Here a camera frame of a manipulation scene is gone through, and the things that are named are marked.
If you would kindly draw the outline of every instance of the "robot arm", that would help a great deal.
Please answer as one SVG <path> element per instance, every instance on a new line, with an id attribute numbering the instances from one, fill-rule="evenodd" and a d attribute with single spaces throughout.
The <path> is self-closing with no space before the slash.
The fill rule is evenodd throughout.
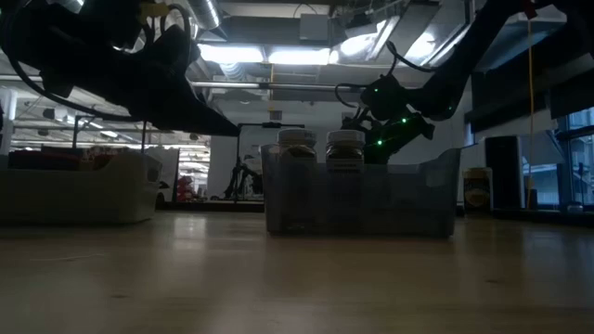
<path id="1" fill-rule="evenodd" d="M 417 136 L 433 138 L 434 126 L 424 118 L 440 122 L 454 115 L 468 78 L 511 15 L 525 12 L 530 17 L 536 14 L 536 9 L 555 5 L 562 11 L 571 8 L 575 12 L 582 8 L 585 16 L 588 14 L 584 9 L 588 7 L 586 3 L 585 0 L 539 0 L 534 3 L 530 0 L 487 0 L 452 56 L 435 70 L 422 88 L 406 89 L 391 73 L 366 87 L 361 102 L 376 121 L 384 122 L 382 125 L 370 129 L 362 127 L 365 119 L 359 116 L 347 120 L 342 128 L 366 133 L 366 163 L 387 163 L 394 153 Z"/>
<path id="2" fill-rule="evenodd" d="M 162 130 L 205 135 L 239 134 L 186 79 L 187 67 L 200 51 L 182 7 L 147 0 L 86 0 L 79 13 L 46 0 L 5 1 L 0 7 L 0 44 L 23 82 L 39 95 L 106 120 L 149 121 Z M 162 24 L 161 37 L 154 41 L 155 27 L 148 25 L 147 16 L 161 17 L 164 23 L 174 9 L 185 18 L 184 30 L 177 25 L 165 30 Z M 141 31 L 146 35 L 143 49 L 123 51 Z M 43 88 L 29 79 L 21 62 L 40 71 Z M 65 97 L 75 85 L 126 107 L 130 116 L 70 102 Z"/>

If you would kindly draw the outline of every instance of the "jar lid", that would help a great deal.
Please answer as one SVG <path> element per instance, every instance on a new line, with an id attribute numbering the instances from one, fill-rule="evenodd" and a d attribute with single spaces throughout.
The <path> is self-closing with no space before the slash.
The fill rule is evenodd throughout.
<path id="1" fill-rule="evenodd" d="M 339 130 L 328 133 L 328 145 L 347 142 L 364 146 L 365 134 L 357 130 Z"/>
<path id="2" fill-rule="evenodd" d="M 278 143 L 314 146 L 316 133 L 305 129 L 281 130 L 278 132 Z"/>

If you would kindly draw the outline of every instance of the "white storage bin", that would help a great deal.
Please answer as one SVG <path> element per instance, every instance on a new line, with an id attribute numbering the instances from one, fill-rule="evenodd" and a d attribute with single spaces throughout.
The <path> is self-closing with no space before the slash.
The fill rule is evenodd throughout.
<path id="1" fill-rule="evenodd" d="M 124 224 L 155 212 L 161 163 L 140 153 L 114 156 L 92 172 L 0 171 L 0 221 Z"/>

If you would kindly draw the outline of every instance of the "black speaker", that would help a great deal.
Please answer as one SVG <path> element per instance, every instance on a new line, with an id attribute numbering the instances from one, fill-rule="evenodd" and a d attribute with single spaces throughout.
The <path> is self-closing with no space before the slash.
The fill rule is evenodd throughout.
<path id="1" fill-rule="evenodd" d="M 517 136 L 486 138 L 484 157 L 493 170 L 493 207 L 523 208 L 523 165 L 520 139 Z"/>

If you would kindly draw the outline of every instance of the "wooden table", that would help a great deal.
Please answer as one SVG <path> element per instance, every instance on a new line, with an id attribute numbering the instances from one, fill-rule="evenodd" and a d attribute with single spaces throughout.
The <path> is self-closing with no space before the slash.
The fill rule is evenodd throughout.
<path id="1" fill-rule="evenodd" d="M 0 333 L 594 333 L 594 231 L 271 238 L 257 213 L 1 227 Z"/>

